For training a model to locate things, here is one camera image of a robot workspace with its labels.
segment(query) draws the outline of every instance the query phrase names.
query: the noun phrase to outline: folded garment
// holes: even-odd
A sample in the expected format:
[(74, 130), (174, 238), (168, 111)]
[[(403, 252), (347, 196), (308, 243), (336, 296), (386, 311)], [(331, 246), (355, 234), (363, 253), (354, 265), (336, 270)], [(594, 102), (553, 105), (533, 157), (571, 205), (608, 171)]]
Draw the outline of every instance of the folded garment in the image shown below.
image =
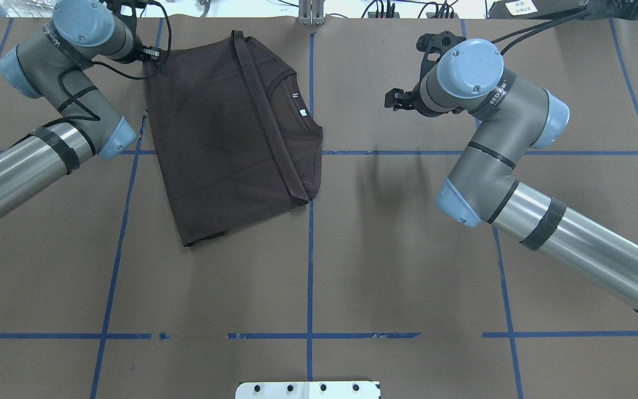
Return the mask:
[[(145, 74), (158, 64), (145, 62)], [(319, 191), (322, 127), (296, 76), (234, 30), (217, 43), (173, 50), (145, 80), (152, 137), (185, 247), (301, 207)]]

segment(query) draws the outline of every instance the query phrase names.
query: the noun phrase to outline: robotic arm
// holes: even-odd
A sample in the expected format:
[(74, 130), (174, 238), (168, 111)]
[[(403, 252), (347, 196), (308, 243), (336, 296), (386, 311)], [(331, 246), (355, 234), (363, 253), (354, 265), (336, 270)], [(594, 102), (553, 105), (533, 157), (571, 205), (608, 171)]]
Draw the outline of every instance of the robotic arm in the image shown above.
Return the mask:
[(2, 58), (8, 83), (28, 98), (43, 96), (63, 117), (0, 154), (0, 218), (92, 156), (110, 159), (137, 139), (83, 70), (99, 54), (120, 63), (159, 58), (159, 49), (145, 47), (135, 34), (134, 13), (120, 13), (122, 5), (146, 3), (108, 1), (108, 10), (97, 0), (61, 0), (42, 32)]
[[(420, 81), (408, 93), (389, 91), (385, 107), (429, 117), (466, 110), (482, 121), (436, 206), (469, 227), (482, 220), (493, 224), (638, 313), (638, 245), (511, 176), (529, 147), (543, 149), (564, 131), (570, 116), (565, 103), (505, 68), (499, 50), (486, 40), (427, 34), (418, 50), (425, 52)], [(430, 53), (440, 58), (428, 61)]]

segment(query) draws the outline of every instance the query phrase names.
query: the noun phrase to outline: white sticker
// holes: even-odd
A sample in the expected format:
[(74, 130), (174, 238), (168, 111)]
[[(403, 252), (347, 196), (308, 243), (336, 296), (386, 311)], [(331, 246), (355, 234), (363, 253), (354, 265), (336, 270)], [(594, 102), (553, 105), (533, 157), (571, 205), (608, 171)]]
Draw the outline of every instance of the white sticker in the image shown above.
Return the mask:
[(538, 12), (538, 8), (536, 8), (535, 5), (533, 5), (533, 2), (531, 2), (531, 0), (522, 0), (521, 2), (506, 3), (506, 8), (508, 8), (508, 12), (510, 12), (511, 15), (514, 15), (514, 16)]

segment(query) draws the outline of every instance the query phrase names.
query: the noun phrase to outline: clothing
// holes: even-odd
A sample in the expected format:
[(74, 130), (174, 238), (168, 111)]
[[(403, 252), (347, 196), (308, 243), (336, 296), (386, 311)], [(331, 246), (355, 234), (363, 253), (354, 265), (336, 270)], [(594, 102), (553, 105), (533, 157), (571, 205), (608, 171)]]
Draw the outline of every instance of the clothing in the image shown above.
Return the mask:
[[(145, 74), (158, 63), (145, 62)], [(319, 191), (322, 128), (296, 72), (255, 38), (234, 30), (173, 50), (145, 80), (145, 94), (185, 247), (305, 205)]]

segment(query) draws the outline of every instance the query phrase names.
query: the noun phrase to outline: silver metal tube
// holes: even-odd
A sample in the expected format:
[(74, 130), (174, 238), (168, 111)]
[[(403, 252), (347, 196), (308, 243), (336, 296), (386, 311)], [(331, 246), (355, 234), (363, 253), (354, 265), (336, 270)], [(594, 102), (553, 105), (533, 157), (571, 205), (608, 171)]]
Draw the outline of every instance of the silver metal tube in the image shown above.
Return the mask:
[[(493, 225), (523, 242), (537, 229), (550, 200), (520, 183)], [(638, 309), (638, 245), (627, 238), (567, 208), (557, 229), (538, 251)]]
[[(51, 126), (80, 162), (92, 156), (84, 137), (69, 124)], [(68, 173), (60, 156), (38, 137), (28, 137), (0, 154), (0, 218)]]

